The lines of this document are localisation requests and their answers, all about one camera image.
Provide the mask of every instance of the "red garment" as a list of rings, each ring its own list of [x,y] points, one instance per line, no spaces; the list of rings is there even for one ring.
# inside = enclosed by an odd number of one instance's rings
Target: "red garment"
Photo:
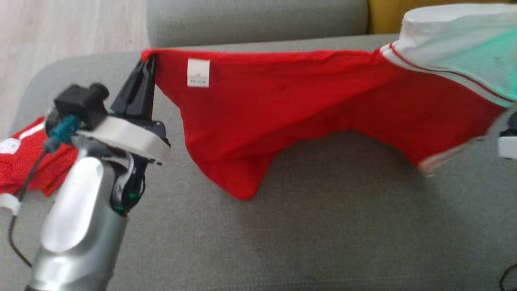
[[[472,87],[479,85],[467,77],[455,82],[403,68],[380,49],[156,49],[142,59],[150,54],[157,56],[157,85],[180,108],[192,159],[239,199],[253,197],[272,159],[300,140],[355,130],[399,149],[428,172],[485,135],[504,111],[476,94]],[[210,61],[207,88],[187,86],[189,59]]]
[[[43,117],[0,143],[0,193],[17,194],[36,159],[41,155],[47,135]],[[29,184],[29,190],[40,190],[50,196],[64,181],[75,162],[77,149],[61,145],[53,154],[46,155]]]

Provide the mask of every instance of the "gray couch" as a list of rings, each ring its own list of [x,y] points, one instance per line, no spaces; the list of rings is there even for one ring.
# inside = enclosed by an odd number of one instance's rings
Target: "gray couch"
[[[366,33],[363,0],[210,3],[150,0],[151,45],[324,37],[191,49],[373,50],[397,38],[344,36]],[[43,115],[70,83],[100,81],[111,102],[138,58],[91,55],[46,67],[20,101],[12,131]],[[148,169],[109,290],[497,290],[517,258],[517,165],[496,151],[505,117],[433,178],[357,133],[300,142],[243,202],[202,175],[185,149],[177,108],[159,90],[154,114],[166,124],[171,155]],[[32,193],[22,207],[15,239],[29,257],[50,204]],[[4,233],[8,220],[0,211]],[[29,270],[7,243],[0,266],[0,290],[21,290]]]

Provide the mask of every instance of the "robotic arm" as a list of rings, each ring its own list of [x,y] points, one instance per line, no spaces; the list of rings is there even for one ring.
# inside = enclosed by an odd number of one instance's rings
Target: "robotic arm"
[[[151,118],[154,74],[154,57],[140,61],[113,102],[112,115],[104,108],[108,91],[101,84],[72,85],[55,99],[45,129],[52,137],[63,123],[78,121],[71,141],[79,154],[43,224],[26,290],[106,289],[128,212],[145,191],[147,165],[161,165],[170,151],[163,123]],[[45,144],[58,146],[59,139]]]

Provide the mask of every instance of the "red stripe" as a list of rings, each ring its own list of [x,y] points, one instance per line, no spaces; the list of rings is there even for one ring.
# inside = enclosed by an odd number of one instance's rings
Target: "red stripe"
[[[448,72],[448,73],[454,74],[454,75],[456,75],[456,76],[459,76],[459,77],[465,78],[465,79],[469,80],[470,82],[472,82],[472,83],[474,83],[474,84],[477,84],[478,86],[480,86],[481,88],[485,89],[486,91],[488,91],[489,93],[491,93],[492,95],[494,95],[494,96],[496,96],[496,97],[499,97],[499,98],[501,98],[501,99],[503,99],[503,100],[506,100],[506,101],[509,101],[509,102],[515,102],[515,101],[513,101],[513,100],[511,100],[511,99],[508,99],[508,98],[506,98],[506,97],[504,97],[504,96],[499,95],[498,93],[496,93],[496,92],[492,91],[491,89],[489,89],[488,87],[486,87],[485,85],[483,85],[482,83],[480,83],[479,81],[477,81],[477,80],[475,80],[475,79],[473,79],[473,78],[471,78],[471,77],[469,77],[469,76],[466,76],[466,75],[464,75],[464,74],[462,74],[462,73],[455,72],[455,71],[449,71],[449,70],[433,70],[433,69],[428,69],[428,68],[420,67],[420,66],[418,66],[418,65],[416,65],[416,64],[414,64],[414,63],[412,63],[412,62],[410,62],[410,61],[408,61],[408,60],[406,60],[403,56],[401,56],[401,55],[399,54],[399,52],[398,52],[398,51],[395,49],[395,47],[393,46],[393,43],[390,43],[390,44],[389,44],[389,48],[393,51],[393,53],[394,53],[397,57],[399,57],[399,59],[400,59],[400,60],[402,60],[404,63],[406,63],[406,64],[408,64],[408,65],[410,65],[410,66],[413,66],[413,67],[415,67],[415,68],[418,68],[418,69],[421,69],[421,70],[425,70],[425,71],[433,71],[433,72]]]

